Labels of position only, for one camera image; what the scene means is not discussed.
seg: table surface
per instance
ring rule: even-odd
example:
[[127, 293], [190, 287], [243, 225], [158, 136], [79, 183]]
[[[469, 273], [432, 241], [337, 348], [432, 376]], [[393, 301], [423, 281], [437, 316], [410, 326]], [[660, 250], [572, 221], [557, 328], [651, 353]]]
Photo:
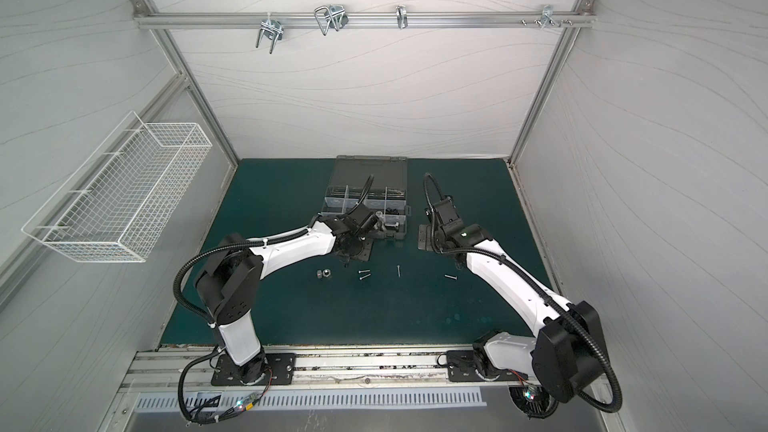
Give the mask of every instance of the table surface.
[[[273, 235], [307, 224], [318, 213], [333, 159], [245, 159], [224, 197], [203, 250], [225, 235]], [[501, 159], [409, 159], [408, 233], [403, 241], [375, 241], [370, 260], [344, 267], [336, 256], [309, 258], [264, 279], [251, 314], [264, 344], [470, 343], [491, 330], [531, 335], [496, 291], [454, 261], [417, 248], [426, 224], [422, 178], [431, 172], [452, 195], [465, 223], [485, 227], [507, 254], [550, 286], [541, 256]], [[401, 276], [398, 277], [397, 265]], [[184, 295], [201, 304], [192, 284]], [[318, 269], [331, 277], [318, 279]], [[371, 276], [358, 279], [358, 271]], [[458, 277], [451, 280], [445, 274]], [[212, 344], [206, 323], [176, 307], [163, 344]]]

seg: horizontal metal bar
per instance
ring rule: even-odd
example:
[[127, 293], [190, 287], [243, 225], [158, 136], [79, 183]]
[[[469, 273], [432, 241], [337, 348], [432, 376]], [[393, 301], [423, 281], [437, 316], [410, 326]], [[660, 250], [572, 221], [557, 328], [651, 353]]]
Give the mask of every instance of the horizontal metal bar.
[[[349, 13], [345, 29], [397, 29], [394, 12]], [[259, 14], [149, 14], [136, 16], [140, 29], [258, 29], [266, 13]], [[286, 29], [317, 29], [312, 13], [270, 14]], [[537, 29], [541, 12], [408, 12], [409, 29], [487, 29], [527, 27]], [[591, 27], [593, 14], [554, 12], [553, 28]]]

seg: vertical metal post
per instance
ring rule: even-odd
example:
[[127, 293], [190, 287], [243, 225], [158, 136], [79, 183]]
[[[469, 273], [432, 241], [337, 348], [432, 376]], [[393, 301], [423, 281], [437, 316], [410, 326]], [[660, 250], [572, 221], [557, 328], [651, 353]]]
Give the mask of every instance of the vertical metal post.
[[[147, 12], [149, 14], [156, 13], [158, 11], [158, 8], [152, 0], [144, 0], [144, 4], [146, 5]], [[192, 75], [192, 72], [187, 65], [187, 61], [184, 60], [181, 52], [179, 52], [179, 48], [176, 45], [174, 38], [167, 30], [152, 30], [152, 34], [154, 34], [155, 39], [157, 39], [158, 43], [160, 44], [160, 48], [163, 50], [163, 52], [165, 52], [165, 56], [168, 58], [168, 61], [171, 63], [171, 65], [176, 69], [177, 72], [186, 75], [187, 79], [189, 80], [189, 90], [190, 95], [192, 96], [192, 100], [200, 110], [200, 114], [208, 124], [208, 127], [211, 129], [211, 131], [213, 131], [214, 136], [216, 137], [216, 141], [224, 150], [226, 158], [229, 159], [233, 167], [237, 167], [240, 158], [237, 156], [235, 149], [232, 147], [232, 142], [230, 142], [229, 138], [226, 136], [224, 128], [216, 118], [216, 115], [206, 100], [205, 95], [203, 95], [203, 92], [200, 89], [200, 84], [197, 83], [194, 75]]]
[[[593, 4], [594, 0], [576, 0], [576, 2], [574, 2], [573, 10], [574, 12], [590, 10]], [[531, 103], [531, 108], [525, 116], [523, 126], [520, 129], [520, 134], [514, 142], [512, 153], [509, 154], [509, 158], [507, 159], [507, 163], [510, 166], [514, 167], [520, 159], [520, 155], [525, 148], [525, 143], [528, 140], [528, 137], [531, 135], [531, 130], [533, 130], [536, 119], [538, 119], [539, 114], [542, 112], [544, 104], [549, 97], [549, 93], [552, 91], [552, 87], [554, 86], [560, 71], [563, 69], [563, 65], [565, 65], [565, 60], [568, 58], [568, 54], [571, 52], [571, 49], [576, 42], [578, 32], [579, 28], [577, 27], [563, 29], [560, 35], [560, 40], [558, 40], [558, 44], [555, 46], [554, 52], [552, 53], [552, 58], [549, 61], [547, 70], [544, 72], [542, 83], [539, 85], [533, 102]]]

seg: white wire mesh basket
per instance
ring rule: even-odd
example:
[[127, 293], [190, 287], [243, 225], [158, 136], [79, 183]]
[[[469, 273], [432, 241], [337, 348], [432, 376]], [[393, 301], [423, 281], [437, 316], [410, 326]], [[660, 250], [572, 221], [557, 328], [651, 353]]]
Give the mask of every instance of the white wire mesh basket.
[[144, 262], [210, 148], [197, 123], [132, 113], [22, 231], [76, 262]]

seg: side wall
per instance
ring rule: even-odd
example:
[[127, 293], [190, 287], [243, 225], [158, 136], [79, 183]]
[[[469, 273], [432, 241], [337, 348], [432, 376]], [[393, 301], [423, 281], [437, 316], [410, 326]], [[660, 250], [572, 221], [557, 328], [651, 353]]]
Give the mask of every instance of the side wall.
[[[0, 2], [0, 264], [37, 207], [173, 76], [128, 0]], [[158, 119], [203, 123], [186, 92]], [[40, 248], [0, 312], [0, 428], [96, 430], [135, 351], [158, 338], [172, 277], [200, 246], [228, 172], [215, 146], [144, 264], [77, 264]]]
[[768, 428], [768, 0], [598, 0], [518, 161], [627, 430]]

